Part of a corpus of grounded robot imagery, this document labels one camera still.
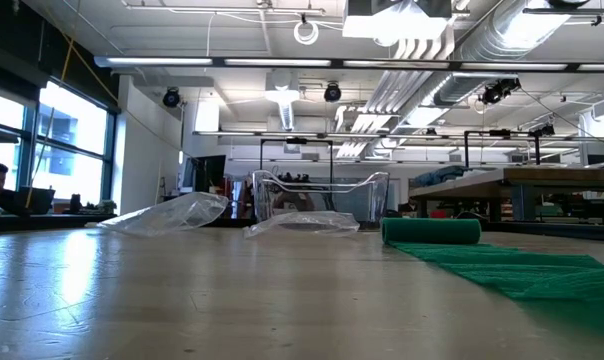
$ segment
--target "window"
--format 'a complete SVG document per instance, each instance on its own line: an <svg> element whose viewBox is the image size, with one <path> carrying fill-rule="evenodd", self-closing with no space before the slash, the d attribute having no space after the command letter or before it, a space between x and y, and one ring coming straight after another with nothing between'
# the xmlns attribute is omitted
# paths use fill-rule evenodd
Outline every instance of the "window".
<svg viewBox="0 0 604 360"><path fill-rule="evenodd" d="M51 108L54 108L53 124ZM104 154L104 141L108 114L81 97L49 82L40 91L38 135L88 150Z"/></svg>
<svg viewBox="0 0 604 360"><path fill-rule="evenodd" d="M19 140L0 143L0 163L9 168L5 189L28 186L35 174L33 187L54 189L55 199L70 200L80 194L85 205L108 199L113 149L107 144L112 144L115 117L52 82L40 91L39 100L36 110L0 96L0 129Z"/></svg>
<svg viewBox="0 0 604 360"><path fill-rule="evenodd" d="M33 168L37 166L42 144L35 148ZM56 199L71 199L80 194L82 203L97 204L102 190L102 160L51 146L44 148L33 186L55 190Z"/></svg>
<svg viewBox="0 0 604 360"><path fill-rule="evenodd" d="M9 168L4 188L15 190L18 183L18 166L20 165L20 144L0 144L0 163Z"/></svg>
<svg viewBox="0 0 604 360"><path fill-rule="evenodd" d="M0 124L22 129L24 124L24 106L0 97Z"/></svg>

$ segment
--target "green roll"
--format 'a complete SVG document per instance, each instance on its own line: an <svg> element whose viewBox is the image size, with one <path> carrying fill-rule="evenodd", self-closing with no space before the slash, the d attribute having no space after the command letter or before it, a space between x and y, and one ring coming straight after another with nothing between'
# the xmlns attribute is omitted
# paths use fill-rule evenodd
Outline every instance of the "green roll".
<svg viewBox="0 0 604 360"><path fill-rule="evenodd" d="M382 220L385 243L469 245L480 241L482 229L475 219L398 219Z"/></svg>

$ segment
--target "desk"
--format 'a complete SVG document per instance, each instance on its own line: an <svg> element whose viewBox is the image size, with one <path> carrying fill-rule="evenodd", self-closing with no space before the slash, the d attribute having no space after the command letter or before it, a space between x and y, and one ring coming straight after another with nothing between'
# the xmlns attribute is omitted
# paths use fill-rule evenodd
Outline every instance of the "desk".
<svg viewBox="0 0 604 360"><path fill-rule="evenodd" d="M21 218L1 215L0 232L83 228L87 223L104 221L114 216L49 214Z"/></svg>
<svg viewBox="0 0 604 360"><path fill-rule="evenodd" d="M604 263L604 243L483 241ZM379 234L1 235L0 360L35 358L604 360L604 336L385 247Z"/></svg>
<svg viewBox="0 0 604 360"><path fill-rule="evenodd" d="M537 196L580 191L604 192L604 170L509 167L410 189L409 198L420 202L422 217L426 217L427 200L489 200L492 221L499 221L500 200L511 198L514 219L530 221L535 220Z"/></svg>

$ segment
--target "green mesh fabric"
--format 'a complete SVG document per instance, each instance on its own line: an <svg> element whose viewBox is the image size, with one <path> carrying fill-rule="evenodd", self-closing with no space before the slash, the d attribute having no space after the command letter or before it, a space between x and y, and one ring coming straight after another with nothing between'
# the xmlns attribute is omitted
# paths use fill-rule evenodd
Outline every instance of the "green mesh fabric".
<svg viewBox="0 0 604 360"><path fill-rule="evenodd" d="M545 313L562 309L564 318L604 330L604 265L590 256L538 254L484 244L388 244L512 299L549 305Z"/></svg>

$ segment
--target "table leg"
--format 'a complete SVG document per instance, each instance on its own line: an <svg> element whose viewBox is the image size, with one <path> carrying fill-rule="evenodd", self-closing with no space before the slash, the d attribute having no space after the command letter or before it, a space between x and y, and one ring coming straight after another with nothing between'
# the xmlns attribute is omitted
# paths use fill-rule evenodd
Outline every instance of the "table leg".
<svg viewBox="0 0 604 360"><path fill-rule="evenodd" d="M418 200L418 217L419 218L428 218L429 217L426 205L427 205L426 200Z"/></svg>
<svg viewBox="0 0 604 360"><path fill-rule="evenodd" d="M517 185L511 188L513 220L535 221L535 193L531 186Z"/></svg>
<svg viewBox="0 0 604 360"><path fill-rule="evenodd" d="M502 221L502 199L489 200L489 220L491 222Z"/></svg>

